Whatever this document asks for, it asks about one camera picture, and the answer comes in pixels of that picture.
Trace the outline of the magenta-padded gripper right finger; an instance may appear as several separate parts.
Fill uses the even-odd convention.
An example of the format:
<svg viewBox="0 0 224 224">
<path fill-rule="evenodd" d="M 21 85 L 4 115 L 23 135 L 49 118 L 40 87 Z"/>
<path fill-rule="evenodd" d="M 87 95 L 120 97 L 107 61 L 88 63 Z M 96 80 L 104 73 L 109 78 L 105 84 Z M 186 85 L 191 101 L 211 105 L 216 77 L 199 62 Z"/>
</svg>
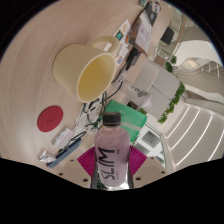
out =
<svg viewBox="0 0 224 224">
<path fill-rule="evenodd" d="M 130 147 L 128 164 L 128 186 L 130 188 L 143 187 L 166 175 L 166 169 L 156 157 L 147 157 L 134 146 Z"/>
</svg>

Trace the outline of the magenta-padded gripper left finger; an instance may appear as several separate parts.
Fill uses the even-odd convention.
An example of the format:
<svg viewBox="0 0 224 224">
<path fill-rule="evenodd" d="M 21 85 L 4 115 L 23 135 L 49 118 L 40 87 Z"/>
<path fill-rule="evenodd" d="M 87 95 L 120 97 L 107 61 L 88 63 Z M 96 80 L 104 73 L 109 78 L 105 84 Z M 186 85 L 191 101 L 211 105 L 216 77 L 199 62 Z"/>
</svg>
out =
<svg viewBox="0 0 224 224">
<path fill-rule="evenodd" d="M 98 179 L 95 148 L 90 148 L 77 159 L 66 163 L 59 175 L 81 187 L 95 189 Z"/>
</svg>

